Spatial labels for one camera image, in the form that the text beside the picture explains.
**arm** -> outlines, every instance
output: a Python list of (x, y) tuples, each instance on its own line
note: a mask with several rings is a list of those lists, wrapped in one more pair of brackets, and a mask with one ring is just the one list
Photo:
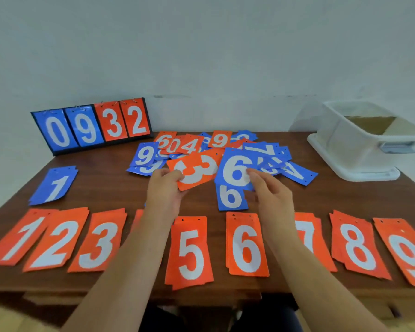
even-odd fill
[(183, 193), (177, 181), (183, 174), (156, 170), (149, 181), (143, 217), (129, 234), (62, 332), (137, 331), (157, 276), (172, 222)]
[(259, 201), (261, 227), (312, 331), (388, 329), (300, 241), (292, 192), (276, 178), (248, 170)]

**brown table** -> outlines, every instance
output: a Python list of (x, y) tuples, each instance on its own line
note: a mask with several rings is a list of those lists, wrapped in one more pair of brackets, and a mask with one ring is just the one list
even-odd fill
[[(331, 223), (328, 213), (333, 209), (370, 221), (372, 217), (404, 218), (415, 228), (415, 183), (404, 174), (396, 181), (344, 181), (333, 173), (308, 144), (308, 134), (257, 133), (260, 141), (279, 142), (280, 145), (289, 146), (295, 163), (319, 173), (307, 187), (281, 175), (277, 177), (293, 191), (296, 211), (313, 212), (322, 219), (323, 235), (328, 247), (331, 245)], [(0, 239), (28, 210), (28, 199), (49, 168), (75, 165), (79, 173), (66, 196), (38, 207), (64, 210), (87, 206), (91, 213), (125, 207), (128, 218), (123, 229), (123, 242), (129, 233), (135, 210), (143, 208), (149, 181), (147, 177), (126, 171), (139, 142), (54, 158), (0, 208)], [(249, 212), (256, 212), (254, 203), (249, 203)], [(281, 270), (267, 245), (270, 277), (241, 277), (228, 273), (225, 267), (226, 214), (218, 211), (213, 181), (194, 187), (183, 200), (180, 214), (208, 217), (207, 245), (215, 281), (175, 292), (171, 286), (165, 285), (169, 239), (151, 300), (179, 305), (231, 305), (239, 301), (258, 299), (261, 293), (289, 292)], [(88, 232), (88, 225), (89, 221), (81, 232), (72, 256), (75, 256)], [(393, 281), (347, 271), (339, 262), (336, 262), (338, 272), (334, 275), (357, 296), (415, 296), (415, 288), (406, 281), (377, 233), (375, 240)], [(59, 302), (70, 304), (74, 302), (74, 298), (86, 294), (100, 276), (99, 272), (67, 273), (71, 260), (61, 268), (22, 273), (22, 266), (30, 252), (15, 267), (0, 267), (1, 292), (25, 292), (28, 298), (41, 298), (40, 303), (51, 302), (52, 298), (55, 298), (54, 301), (63, 298), (64, 301)]]

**forearm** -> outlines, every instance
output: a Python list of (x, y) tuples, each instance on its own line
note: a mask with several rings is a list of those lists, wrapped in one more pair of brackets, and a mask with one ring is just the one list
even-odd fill
[(273, 245), (273, 252), (311, 330), (387, 331), (298, 238)]
[(155, 216), (160, 215), (145, 211), (108, 269), (63, 326), (63, 332), (138, 330), (170, 228), (154, 221)]

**person's right arm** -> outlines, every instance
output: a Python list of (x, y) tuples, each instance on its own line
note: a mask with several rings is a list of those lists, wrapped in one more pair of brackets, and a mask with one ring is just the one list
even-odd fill
[(313, 332), (388, 329), (300, 241), (292, 192), (267, 173), (248, 169), (258, 196), (263, 236)]

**container base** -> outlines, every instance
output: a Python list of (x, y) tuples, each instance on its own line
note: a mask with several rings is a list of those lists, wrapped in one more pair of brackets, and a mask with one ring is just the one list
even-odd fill
[(328, 152), (318, 143), (316, 140), (316, 134), (310, 134), (308, 136), (308, 142), (315, 149), (315, 151), (321, 156), (321, 158), (327, 163), (328, 166), (337, 174), (338, 177), (343, 178), (346, 181), (394, 181), (399, 178), (400, 171), (397, 168), (385, 172), (376, 173), (357, 173), (349, 171), (346, 168), (334, 163), (332, 157)]

